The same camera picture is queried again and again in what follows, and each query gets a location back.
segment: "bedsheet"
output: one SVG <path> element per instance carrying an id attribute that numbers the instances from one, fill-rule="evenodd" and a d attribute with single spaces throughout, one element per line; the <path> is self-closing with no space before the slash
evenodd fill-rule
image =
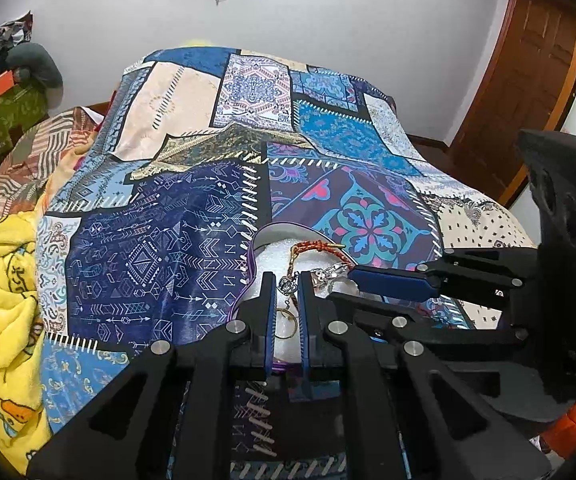
<path id="1" fill-rule="evenodd" d="M 248 243 L 272 221 L 315 229 L 377 267 L 414 269 L 445 247 L 532 245 L 502 206 L 423 160 L 394 100 L 368 81 L 234 48 L 156 51 L 124 71 L 38 223 L 52 432 L 124 356 L 225 322 L 253 278 Z M 408 306 L 448 328 L 498 320 L 451 298 Z M 298 402 L 300 379 L 287 383 L 289 401 L 274 381 L 237 385 L 232 478 L 345 478 L 339 398 Z M 314 416 L 319 431 L 300 426 Z"/>

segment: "bed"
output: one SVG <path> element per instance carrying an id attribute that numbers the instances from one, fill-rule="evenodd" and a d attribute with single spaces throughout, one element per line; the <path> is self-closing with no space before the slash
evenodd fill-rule
<path id="1" fill-rule="evenodd" d="M 83 108 L 50 118 L 0 168 L 12 248 L 0 258 L 28 276 L 1 285 L 18 294 L 5 308 L 19 342 L 0 348 L 13 378 L 0 381 L 0 449 L 20 472 L 152 341 L 223 324 L 270 222 L 386 268 L 532 246 L 509 211 L 425 161 L 392 97 L 357 76 L 233 48 L 159 50 L 124 71 L 98 121 Z M 445 297 L 407 306 L 454 330 L 499 316 Z M 320 386 L 305 392 L 290 371 L 237 385 L 232 478 L 345 477 L 338 386 Z M 320 431 L 300 429 L 313 417 Z"/>

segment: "cartoon print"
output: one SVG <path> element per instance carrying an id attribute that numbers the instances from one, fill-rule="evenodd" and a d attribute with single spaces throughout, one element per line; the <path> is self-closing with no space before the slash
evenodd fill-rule
<path id="1" fill-rule="evenodd" d="M 0 419 L 10 437 L 16 437 L 33 415 L 34 410 L 28 406 L 17 404 L 14 400 L 0 399 Z"/>
<path id="2" fill-rule="evenodd" d="M 30 333 L 28 334 L 28 344 L 26 348 L 24 348 L 24 352 L 28 355 L 32 355 L 34 352 L 34 347 L 37 344 L 37 339 L 42 334 L 42 330 L 44 329 L 44 322 L 42 321 L 41 316 L 37 316 L 33 320 L 33 324 L 30 327 Z"/>
<path id="3" fill-rule="evenodd" d="M 34 289 L 32 254 L 34 254 L 34 242 L 28 242 L 7 256 L 6 275 L 8 289 L 11 292 L 24 293 Z"/>

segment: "blue gripper pad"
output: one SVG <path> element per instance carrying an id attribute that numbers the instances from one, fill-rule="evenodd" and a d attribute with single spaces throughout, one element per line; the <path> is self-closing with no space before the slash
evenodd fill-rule
<path id="1" fill-rule="evenodd" d="M 376 269 L 375 267 L 356 266 L 348 272 L 362 292 L 397 298 L 398 300 L 424 303 L 430 298 L 438 298 L 439 290 L 434 288 L 423 276 L 415 272 L 397 269 Z"/>
<path id="2" fill-rule="evenodd" d="M 303 304 L 303 280 L 301 274 L 297 279 L 297 294 L 300 304 Z M 303 376 L 308 377 L 310 370 L 310 352 L 309 352 L 309 334 L 308 334 L 308 316 L 306 315 L 305 308 L 299 309 L 299 339 L 301 340 L 301 367 L 303 368 Z"/>
<path id="3" fill-rule="evenodd" d="M 268 305 L 268 325 L 265 329 L 265 373 L 270 376 L 273 373 L 274 359 L 274 330 L 277 325 L 277 277 L 273 272 L 271 282 L 270 305 Z"/>

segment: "yellow fleece blanket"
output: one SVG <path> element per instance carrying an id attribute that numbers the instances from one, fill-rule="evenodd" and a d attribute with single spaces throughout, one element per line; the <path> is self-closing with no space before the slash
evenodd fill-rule
<path id="1" fill-rule="evenodd" d="M 36 212 L 0 220 L 0 449 L 20 473 L 50 438 L 40 387 L 43 324 L 34 284 Z"/>

